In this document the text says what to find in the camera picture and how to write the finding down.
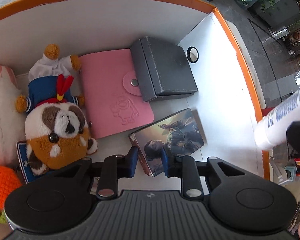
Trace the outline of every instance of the plush toy ear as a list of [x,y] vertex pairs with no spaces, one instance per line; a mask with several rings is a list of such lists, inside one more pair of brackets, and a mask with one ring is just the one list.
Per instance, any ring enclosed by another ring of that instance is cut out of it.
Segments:
[[98,150],[98,142],[95,138],[89,138],[88,140],[88,151],[87,154],[93,154]]
[[36,176],[43,175],[49,171],[49,167],[40,161],[37,156],[35,156],[34,151],[30,144],[27,145],[27,157],[29,166],[32,170],[32,173]]

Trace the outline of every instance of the round hole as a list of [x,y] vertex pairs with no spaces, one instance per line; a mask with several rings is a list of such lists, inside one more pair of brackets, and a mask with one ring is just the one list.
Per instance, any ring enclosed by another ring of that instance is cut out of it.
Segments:
[[191,63],[196,63],[199,59],[199,52],[195,47],[189,47],[187,50],[187,59]]

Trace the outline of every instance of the orange knitted carrot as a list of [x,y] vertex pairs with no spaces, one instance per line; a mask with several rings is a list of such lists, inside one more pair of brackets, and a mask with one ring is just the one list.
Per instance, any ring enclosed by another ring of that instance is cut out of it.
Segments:
[[8,167],[0,166],[0,210],[3,210],[8,195],[18,187],[21,187],[21,182],[15,172]]

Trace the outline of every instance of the floor tile line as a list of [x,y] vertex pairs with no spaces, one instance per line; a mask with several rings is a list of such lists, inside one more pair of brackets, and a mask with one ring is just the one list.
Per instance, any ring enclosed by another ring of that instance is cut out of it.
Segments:
[[277,41],[275,38],[273,38],[272,35],[269,32],[267,32],[266,30],[264,30],[262,27],[260,27],[258,24],[256,24],[254,21],[250,20],[249,18],[248,18],[248,21],[250,22],[251,26],[252,26],[252,24],[254,24],[255,26],[257,26],[260,30],[262,30],[266,34],[268,34],[269,37],[271,37],[275,42],[277,42],[282,47],[282,44],[279,41]]
[[255,28],[253,27],[253,25],[252,25],[253,22],[252,22],[250,19],[248,19],[248,20],[249,20],[249,22],[250,22],[250,24],[251,24],[251,27],[253,28],[254,32],[256,33],[256,35],[257,35],[257,37],[258,37],[258,39],[259,39],[259,41],[260,41],[260,43],[261,43],[261,46],[262,46],[262,48],[263,48],[263,50],[264,50],[264,52],[265,52],[265,54],[266,54],[266,57],[267,57],[267,59],[268,59],[268,62],[269,62],[269,64],[270,64],[270,67],[271,67],[271,70],[272,70],[272,73],[273,73],[273,76],[274,76],[275,84],[277,85],[277,88],[278,88],[280,101],[282,101],[282,97],[281,97],[279,85],[278,85],[278,82],[277,82],[277,78],[276,78],[276,76],[275,76],[275,74],[274,74],[274,70],[273,70],[273,68],[272,68],[272,65],[271,65],[270,59],[269,59],[269,57],[268,57],[268,54],[267,54],[267,52],[266,52],[266,49],[265,49],[265,47],[263,46],[263,44],[262,44],[262,42],[261,42],[261,39],[259,38],[256,29],[255,29]]
[[248,50],[251,50],[251,51],[253,51],[253,52],[255,52],[255,53],[258,53],[258,54],[260,54],[260,55],[262,55],[262,56],[264,56],[264,57],[266,57],[265,54],[262,54],[262,53],[260,53],[260,52],[258,52],[258,51],[255,51],[255,50],[253,50],[253,49],[249,49],[248,47],[247,47],[247,49],[248,49]]

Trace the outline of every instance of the glue tube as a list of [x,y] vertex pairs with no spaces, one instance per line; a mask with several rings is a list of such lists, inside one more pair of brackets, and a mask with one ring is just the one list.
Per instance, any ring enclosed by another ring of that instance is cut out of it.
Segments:
[[294,121],[300,121],[300,89],[272,109],[257,124],[254,131],[257,147],[270,150],[287,141],[286,131]]

